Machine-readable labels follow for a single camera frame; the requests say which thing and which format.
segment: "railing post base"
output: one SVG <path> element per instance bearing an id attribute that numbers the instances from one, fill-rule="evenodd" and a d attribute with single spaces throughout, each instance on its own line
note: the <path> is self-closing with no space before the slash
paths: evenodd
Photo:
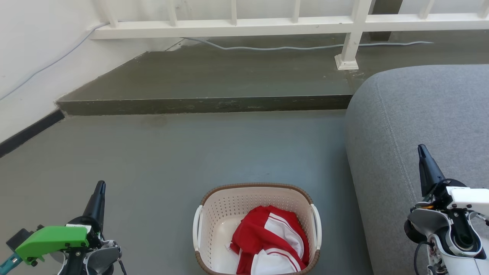
<path id="1" fill-rule="evenodd" d="M 339 54 L 334 57 L 334 60 L 336 61 L 336 68 L 338 68 L 338 70 L 358 69 L 358 63 L 356 62 L 356 59 L 354 59 L 353 61 L 342 61 L 341 54 Z"/>

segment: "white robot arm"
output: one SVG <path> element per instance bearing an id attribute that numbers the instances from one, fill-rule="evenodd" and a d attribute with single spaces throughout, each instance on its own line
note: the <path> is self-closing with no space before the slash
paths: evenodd
<path id="1" fill-rule="evenodd" d="M 489 275 L 489 240 L 481 238 L 471 223 L 477 217 L 489 226 L 489 190 L 446 179 L 425 145 L 418 146 L 418 153 L 424 199 L 404 224 L 406 235 L 418 243 L 416 274 L 416 256 L 426 244 L 430 275 Z"/>

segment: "red and white jacket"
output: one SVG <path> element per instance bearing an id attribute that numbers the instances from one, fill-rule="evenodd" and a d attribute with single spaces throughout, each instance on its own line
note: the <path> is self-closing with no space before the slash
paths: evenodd
<path id="1" fill-rule="evenodd" d="M 297 216 L 273 206 L 250 211 L 234 232 L 229 249 L 239 257 L 239 275 L 293 273 L 309 263 L 309 244 Z"/>

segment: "sofa seam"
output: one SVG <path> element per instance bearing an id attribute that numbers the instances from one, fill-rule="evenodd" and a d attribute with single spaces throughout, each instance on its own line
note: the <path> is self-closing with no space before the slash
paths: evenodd
<path id="1" fill-rule="evenodd" d="M 384 119 L 384 124 L 387 128 L 387 133 L 388 133 L 389 139 L 391 141 L 391 146 L 394 148 L 394 154 L 396 155 L 396 160 L 398 162 L 400 172 L 401 172 L 402 177 L 403 177 L 404 185 L 406 186 L 406 189 L 409 193 L 409 199 L 410 199 L 411 203 L 414 204 L 415 203 L 414 189 L 413 189 L 413 186 L 411 184 L 411 181 L 409 180 L 409 177 L 407 176 L 407 171 L 405 170 L 404 161 L 402 161 L 402 158 L 400 156 L 399 146 L 396 142 L 396 137 L 392 131 L 392 126 L 390 124 L 390 120 L 389 120 L 389 117 L 387 115 L 387 110 L 385 108 L 382 96 L 380 95 L 380 91 L 378 88 L 378 77 L 375 78 L 375 90 L 377 92 L 378 104 L 380 106 L 380 111 L 381 111 L 382 117 Z"/>

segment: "white metal railing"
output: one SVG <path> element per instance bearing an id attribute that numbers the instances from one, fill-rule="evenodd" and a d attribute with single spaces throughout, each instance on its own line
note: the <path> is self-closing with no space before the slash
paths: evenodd
<path id="1" fill-rule="evenodd" d="M 419 14 L 380 15 L 368 14 L 372 0 L 355 0 L 351 16 L 327 17 L 300 17 L 300 0 L 295 0 L 290 18 L 265 19 L 238 19 L 236 0 L 230 0 L 230 20 L 184 21 L 177 19 L 174 0 L 166 0 L 169 21 L 142 22 L 119 22 L 108 0 L 99 1 L 110 24 L 95 30 L 91 39 L 347 33 L 335 56 L 340 70 L 358 69 L 355 56 L 363 32 L 489 29 L 489 0 L 477 13 L 430 14 L 435 0 L 425 0 Z"/>

